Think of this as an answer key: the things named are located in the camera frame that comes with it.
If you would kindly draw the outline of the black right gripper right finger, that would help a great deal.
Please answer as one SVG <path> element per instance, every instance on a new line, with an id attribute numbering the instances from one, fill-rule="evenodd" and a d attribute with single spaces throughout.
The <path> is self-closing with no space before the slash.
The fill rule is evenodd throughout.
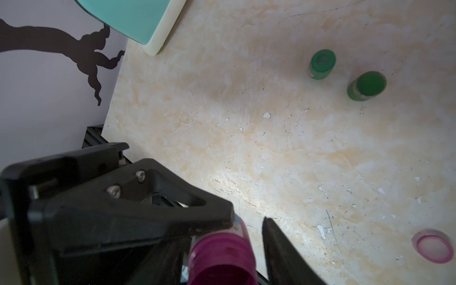
<path id="1" fill-rule="evenodd" d="M 272 218 L 262 223 L 262 240 L 271 285 L 325 285 Z"/>

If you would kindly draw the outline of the green paint jar with label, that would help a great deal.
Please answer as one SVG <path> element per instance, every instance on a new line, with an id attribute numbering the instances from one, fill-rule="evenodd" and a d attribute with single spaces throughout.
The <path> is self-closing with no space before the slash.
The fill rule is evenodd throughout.
<path id="1" fill-rule="evenodd" d="M 336 64 L 336 55 L 329 49 L 316 52 L 309 64 L 309 74 L 315 80 L 328 77 Z"/>

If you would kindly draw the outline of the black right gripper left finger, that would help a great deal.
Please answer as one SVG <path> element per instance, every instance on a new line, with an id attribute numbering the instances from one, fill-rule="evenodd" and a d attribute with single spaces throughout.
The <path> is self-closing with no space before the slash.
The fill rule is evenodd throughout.
<path id="1" fill-rule="evenodd" d="M 180 285 L 190 238 L 154 245 L 135 271 L 136 285 Z"/>

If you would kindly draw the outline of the magenta paint jar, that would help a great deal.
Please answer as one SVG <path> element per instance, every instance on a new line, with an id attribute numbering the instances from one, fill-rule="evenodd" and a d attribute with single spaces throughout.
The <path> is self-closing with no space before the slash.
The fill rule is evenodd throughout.
<path id="1" fill-rule="evenodd" d="M 257 285 L 256 259 L 243 220 L 236 215 L 231 228 L 194 236 L 188 267 L 189 285 Z"/>

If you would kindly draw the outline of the pink paint jar lid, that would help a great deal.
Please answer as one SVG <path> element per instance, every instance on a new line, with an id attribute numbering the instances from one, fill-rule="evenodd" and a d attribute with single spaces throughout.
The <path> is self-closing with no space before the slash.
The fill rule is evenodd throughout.
<path id="1" fill-rule="evenodd" d="M 446 264 L 454 257 L 451 239 L 436 229 L 424 229 L 412 237 L 412 245 L 424 259 L 435 264 Z"/>

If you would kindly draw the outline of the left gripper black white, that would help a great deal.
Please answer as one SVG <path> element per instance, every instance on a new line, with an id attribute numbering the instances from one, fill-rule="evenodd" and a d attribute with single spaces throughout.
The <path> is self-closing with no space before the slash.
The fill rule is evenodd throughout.
<path id="1" fill-rule="evenodd" d="M 1 174 L 28 285 L 177 285 L 189 236 L 231 227 L 233 204 L 114 143 L 24 161 Z"/>

